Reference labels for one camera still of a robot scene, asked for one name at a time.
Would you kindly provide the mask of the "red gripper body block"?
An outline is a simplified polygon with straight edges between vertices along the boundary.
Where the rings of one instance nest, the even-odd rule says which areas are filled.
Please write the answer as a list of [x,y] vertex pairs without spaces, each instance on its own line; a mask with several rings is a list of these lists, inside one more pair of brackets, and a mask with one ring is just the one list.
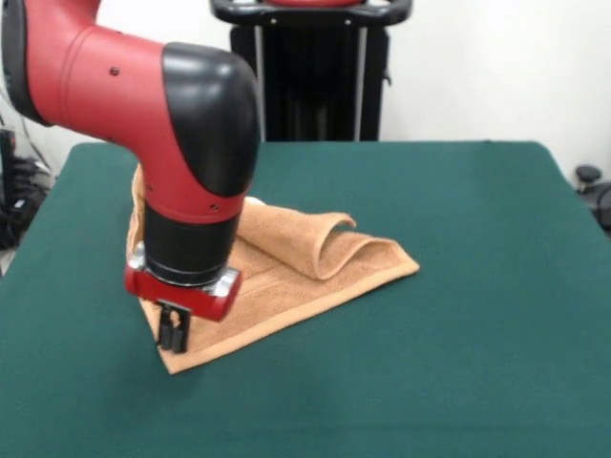
[[226,268],[209,287],[173,285],[155,278],[143,267],[129,264],[124,279],[127,291],[144,301],[177,305],[213,322],[220,322],[228,314],[242,285],[242,273],[233,268]]

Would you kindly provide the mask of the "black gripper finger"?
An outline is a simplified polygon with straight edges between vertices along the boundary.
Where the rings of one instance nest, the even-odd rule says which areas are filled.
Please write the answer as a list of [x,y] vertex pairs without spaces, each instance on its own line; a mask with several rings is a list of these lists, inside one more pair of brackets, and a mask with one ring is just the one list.
[[173,341],[174,325],[171,319],[171,311],[162,309],[159,317],[159,346],[171,347]]
[[180,312],[179,321],[173,331],[173,352],[185,353],[188,349],[191,313]]

